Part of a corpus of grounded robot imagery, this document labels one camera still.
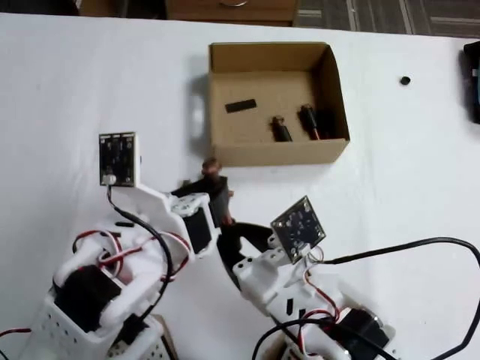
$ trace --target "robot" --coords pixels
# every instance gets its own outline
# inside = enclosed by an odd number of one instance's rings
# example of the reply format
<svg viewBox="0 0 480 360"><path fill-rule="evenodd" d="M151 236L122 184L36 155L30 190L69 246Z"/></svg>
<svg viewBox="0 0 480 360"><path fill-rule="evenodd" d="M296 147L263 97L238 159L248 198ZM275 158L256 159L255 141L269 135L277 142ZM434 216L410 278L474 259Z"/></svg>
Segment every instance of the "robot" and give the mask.
<svg viewBox="0 0 480 360"><path fill-rule="evenodd" d="M395 330L374 302L320 271L328 263L319 247L326 234L307 197L270 227L239 223L228 209L233 192L215 159L203 164L199 181L159 193L140 181L135 133L100 135L99 146L100 184L115 216L76 237L73 256L53 276L21 360L176 359L163 324L151 312L167 285L182 276L182 268L212 251L219 251L243 297L283 331L274 359L394 359L384 349ZM123 194L131 208L119 208L113 194ZM261 255L241 255L241 237ZM385 254L398 250L404 249L393 247ZM480 253L472 251L480 263ZM476 317L473 331L480 320ZM253 359L260 358L262 340Z"/></svg>

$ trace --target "capacitor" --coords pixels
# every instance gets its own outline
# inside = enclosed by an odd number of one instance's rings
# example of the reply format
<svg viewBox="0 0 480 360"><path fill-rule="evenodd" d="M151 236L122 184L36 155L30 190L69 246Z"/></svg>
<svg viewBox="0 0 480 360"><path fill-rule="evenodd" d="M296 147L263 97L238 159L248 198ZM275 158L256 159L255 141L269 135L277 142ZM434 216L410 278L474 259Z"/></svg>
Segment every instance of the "capacitor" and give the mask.
<svg viewBox="0 0 480 360"><path fill-rule="evenodd" d="M312 106L305 104L301 107L300 121L312 140L320 140L317 119L315 118L315 111Z"/></svg>
<svg viewBox="0 0 480 360"><path fill-rule="evenodd" d="M281 116L274 116L273 120L271 121L271 131L273 132L275 141L293 141L287 126L285 126L285 119Z"/></svg>

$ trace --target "wooden furniture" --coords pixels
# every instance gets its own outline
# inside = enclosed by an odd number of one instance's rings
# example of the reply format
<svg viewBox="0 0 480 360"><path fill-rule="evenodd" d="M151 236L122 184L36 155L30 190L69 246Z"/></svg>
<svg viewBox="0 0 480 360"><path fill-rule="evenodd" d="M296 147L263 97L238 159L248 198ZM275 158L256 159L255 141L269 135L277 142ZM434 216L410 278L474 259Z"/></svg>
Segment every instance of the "wooden furniture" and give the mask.
<svg viewBox="0 0 480 360"><path fill-rule="evenodd" d="M167 0L169 20L292 26L297 0Z"/></svg>

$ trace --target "white robot part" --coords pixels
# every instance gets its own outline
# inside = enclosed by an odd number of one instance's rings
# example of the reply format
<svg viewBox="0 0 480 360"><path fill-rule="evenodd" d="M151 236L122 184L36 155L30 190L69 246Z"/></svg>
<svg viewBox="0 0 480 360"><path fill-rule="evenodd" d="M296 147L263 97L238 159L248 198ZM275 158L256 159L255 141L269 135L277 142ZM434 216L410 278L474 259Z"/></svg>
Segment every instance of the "white robot part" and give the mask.
<svg viewBox="0 0 480 360"><path fill-rule="evenodd" d="M233 267L233 272L238 278L242 295L266 316L272 317L276 323L300 319L306 313L316 309L335 315L332 304L319 295L315 287L321 287L322 291L328 294L341 311L342 317L352 308L377 314L377 306L373 301L354 290L349 284L338 280L335 275L323 274L321 268L321 265L310 267L306 259L292 265L284 249L276 247L267 250L257 258L242 260ZM309 281L315 286L305 281L306 271L310 274ZM320 314L311 318L324 316ZM296 337L299 327L291 326L289 330ZM389 339L395 335L395 330L390 326L384 325L382 330ZM304 325L302 335L304 348L307 350L305 353L299 350L297 343L286 337L289 350L301 359L351 359L348 351L316 325ZM306 353L319 355L309 357Z"/></svg>
<svg viewBox="0 0 480 360"><path fill-rule="evenodd" d="M163 326L153 317L145 319L148 326L130 345L113 345L121 326L99 334L85 333L54 302L49 293L31 330L19 360L170 360L170 353L162 341Z"/></svg>

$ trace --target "black component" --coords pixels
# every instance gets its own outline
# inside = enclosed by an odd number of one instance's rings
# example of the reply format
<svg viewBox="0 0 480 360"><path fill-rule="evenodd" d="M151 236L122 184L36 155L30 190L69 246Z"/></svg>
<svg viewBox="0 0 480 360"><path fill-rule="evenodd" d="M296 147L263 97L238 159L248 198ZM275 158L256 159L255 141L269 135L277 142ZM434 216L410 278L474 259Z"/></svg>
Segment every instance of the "black component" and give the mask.
<svg viewBox="0 0 480 360"><path fill-rule="evenodd" d="M389 342L389 337L380 328L380 324L365 310L350 310L340 321L340 325L353 330L379 347L383 348ZM332 328L328 334L344 349L348 350L352 360L374 360L378 356L377 351L366 346L351 334L336 328Z"/></svg>
<svg viewBox="0 0 480 360"><path fill-rule="evenodd" d="M412 81L408 76L402 76L400 79L400 84L402 85L408 85L410 84L410 81Z"/></svg>
<svg viewBox="0 0 480 360"><path fill-rule="evenodd" d="M147 327L148 326L137 315L130 315L123 323L123 327L118 333L114 344L117 344L119 341L124 341L127 345L131 345L137 338L138 334Z"/></svg>
<svg viewBox="0 0 480 360"><path fill-rule="evenodd" d="M207 193L210 196L211 216L216 227L222 224L226 214L228 214L228 203L230 198L228 196L227 177L218 176L216 178L201 178L191 184L186 184L179 189L172 191L172 195L176 197L185 197L195 193Z"/></svg>
<svg viewBox="0 0 480 360"><path fill-rule="evenodd" d="M272 230L252 223L234 223L231 226L222 226L221 230L222 233L217 241L218 253L226 273L235 286L239 287L239 281L233 273L233 266L245 258L240 253L242 249L240 238L247 239L258 251L264 253L269 249L268 239L272 235Z"/></svg>
<svg viewBox="0 0 480 360"><path fill-rule="evenodd" d="M308 132L310 138L312 140L319 140L319 127L314 108L308 104L303 105L298 116L300 117L301 126Z"/></svg>
<svg viewBox="0 0 480 360"><path fill-rule="evenodd" d="M113 207L113 209L116 212L118 212L121 216L123 216L125 219L129 221L133 221L135 224L141 226L143 229L151 233L158 240L158 243L160 244L160 247L162 248L163 253L165 254L165 260L166 260L165 279L163 280L162 286L158 291L157 299L153 302L153 304L148 306L147 310L145 310L142 316L140 316L139 321L142 322L152 312L154 307L157 306L158 302L162 299L162 296L164 296L165 290L167 289L167 286L170 282L170 278L172 277L172 274L173 274L172 254L170 253L170 249L168 248L164 238L161 237L161 235L157 232L157 230L155 230L155 228L152 225L150 225L149 223L146 223L145 221L131 214L130 212L120 209L117 205L113 203L111 186L108 186L106 188L106 198L108 199L108 202Z"/></svg>
<svg viewBox="0 0 480 360"><path fill-rule="evenodd" d="M286 142L292 141L290 132L288 131L287 126L284 125L284 118L281 116L275 116L271 122L271 131L273 132L273 137L275 141Z"/></svg>
<svg viewBox="0 0 480 360"><path fill-rule="evenodd" d="M100 185L105 175L116 177L115 186L135 186L135 133L106 133L99 136Z"/></svg>
<svg viewBox="0 0 480 360"><path fill-rule="evenodd" d="M420 246L432 245L432 244L454 244L454 245L461 246L463 248L467 248L472 252L473 256L477 260L478 265L480 266L480 252L475 246L473 246L467 241L460 240L458 238L449 238L449 237L425 238L423 240L409 242L408 244L384 247L383 249L366 251L364 253L357 253L355 255L343 256L337 259L324 261L322 263L332 264L332 265L344 264L344 263L349 263L355 260L365 259L368 257L375 257L377 255L395 253L397 251L403 251L403 250L418 248ZM453 356L456 353L459 353L461 350L465 349L467 345L470 343L470 341L472 340L472 337L475 334L475 330L477 329L479 322L480 322L480 300L478 300L477 308L475 310L475 315L473 317L472 323L470 324L462 342L457 346L452 347L450 350L447 350L442 354L432 358L432 360L444 360L449 358L450 356Z"/></svg>
<svg viewBox="0 0 480 360"><path fill-rule="evenodd" d="M3 357L4 360L10 360L3 351L0 350L0 355Z"/></svg>
<svg viewBox="0 0 480 360"><path fill-rule="evenodd" d="M99 328L102 310L120 292L97 266L89 265L73 272L64 286L57 288L55 305L84 332L93 332Z"/></svg>
<svg viewBox="0 0 480 360"><path fill-rule="evenodd" d="M107 238L108 235L103 232L103 231L100 231L100 236L103 236L104 238ZM122 237L122 233L121 232L116 232L116 231L109 231L110 234L112 234L113 236L115 236L116 238L121 238Z"/></svg>
<svg viewBox="0 0 480 360"><path fill-rule="evenodd" d="M211 239L209 223L207 223L203 208L199 208L195 214L189 217L184 217L183 221L190 236L193 252L198 254L206 248Z"/></svg>
<svg viewBox="0 0 480 360"><path fill-rule="evenodd" d="M134 227L135 226L134 223L129 223L127 221L117 221L115 225L117 227Z"/></svg>
<svg viewBox="0 0 480 360"><path fill-rule="evenodd" d="M295 325L300 325L303 326L304 324L317 324L321 327L324 328L325 331L327 331L327 328L329 329L336 329L338 331L342 331L343 333L346 333L348 335L351 335L352 337L358 339L361 341L365 346L370 347L372 350L375 350L378 355L382 356L386 360L397 360L390 354L388 354L383 348L380 346L376 345L372 341L368 340L367 338L363 337L360 334L357 334L350 328L347 328L341 324L336 324L333 319L329 318L323 318L323 319L310 319L310 318L303 318L303 319L296 319L296 320L291 320L291 321L286 321L282 323L278 323L276 326L268 330L265 334L262 335L262 337L256 342L255 349L253 349L253 355L252 355L252 360L255 360L257 358L257 354L260 350L260 346L262 345L263 341L265 341L270 335L274 334L275 332L279 332L280 330L285 333L286 336L288 336L290 339L296 342L295 337L292 335L292 333L289 331L290 326L295 326Z"/></svg>
<svg viewBox="0 0 480 360"><path fill-rule="evenodd" d="M325 237L308 197L301 198L270 224L292 263L302 258L302 249L314 248Z"/></svg>
<svg viewBox="0 0 480 360"><path fill-rule="evenodd" d="M286 300L286 314L292 315L293 314L293 299L289 298Z"/></svg>
<svg viewBox="0 0 480 360"><path fill-rule="evenodd" d="M249 100L238 101L236 103L225 104L225 110L229 114L236 113L242 110L253 109L254 107L257 107L257 102L255 101L255 99L249 99Z"/></svg>
<svg viewBox="0 0 480 360"><path fill-rule="evenodd" d="M480 41L468 43L463 47L463 52L470 61L473 115L475 122L480 124Z"/></svg>

